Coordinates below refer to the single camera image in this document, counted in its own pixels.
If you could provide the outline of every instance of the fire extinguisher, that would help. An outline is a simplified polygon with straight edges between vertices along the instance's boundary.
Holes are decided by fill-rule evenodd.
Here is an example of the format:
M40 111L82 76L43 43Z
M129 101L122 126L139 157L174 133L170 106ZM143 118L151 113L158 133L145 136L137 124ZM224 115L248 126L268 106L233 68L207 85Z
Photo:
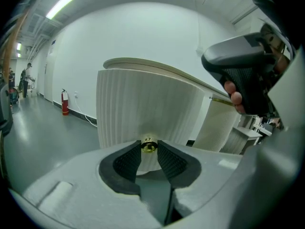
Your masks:
M68 109L68 92L63 89L61 92L61 108L62 108L62 115L68 115L69 109Z

